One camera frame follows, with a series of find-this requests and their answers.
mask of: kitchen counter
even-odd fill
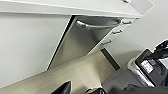
[[[0,12],[140,18],[121,0],[0,0]]]

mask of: black object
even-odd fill
[[[107,94],[103,88],[97,88],[96,90],[88,89],[86,94]]]
[[[65,82],[51,94],[70,94],[70,92],[71,92],[71,81]]]
[[[146,56],[144,59],[163,59],[168,57],[168,40],[162,42],[159,44],[154,53],[151,53],[150,55]]]
[[[146,49],[136,60],[136,65],[141,69],[141,71],[146,75],[146,77],[151,81],[151,83],[155,86],[160,86],[162,81],[164,81],[167,76],[166,67],[158,60],[158,59],[150,59],[147,62],[150,66],[153,67],[153,70],[149,73],[142,66],[142,62],[144,61],[146,56],[149,56],[152,52],[149,49]]]
[[[101,52],[104,54],[104,56],[107,58],[107,60],[110,62],[110,64],[114,67],[116,71],[120,69],[120,66],[117,64],[117,62],[112,58],[112,56],[108,53],[108,51],[105,48],[102,49]]]
[[[128,85],[124,90],[112,88],[108,94],[168,94],[167,87],[139,87]]]

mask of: countertop edge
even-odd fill
[[[34,13],[34,14],[60,14],[60,15],[88,15],[88,16],[106,16],[106,17],[127,17],[140,18],[142,15],[135,9],[133,14],[104,12],[100,10],[89,10],[82,8],[71,8],[63,6],[48,6],[31,3],[19,3],[10,1],[0,1],[0,12],[7,13]]]

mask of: white wall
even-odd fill
[[[112,44],[111,53],[120,64],[126,64],[145,48],[154,47],[168,39],[168,0],[150,0],[154,6],[118,36]],[[163,60],[168,67],[168,59]]]

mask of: dishwasher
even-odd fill
[[[72,16],[53,56],[49,69],[87,55],[114,27],[121,17]]]

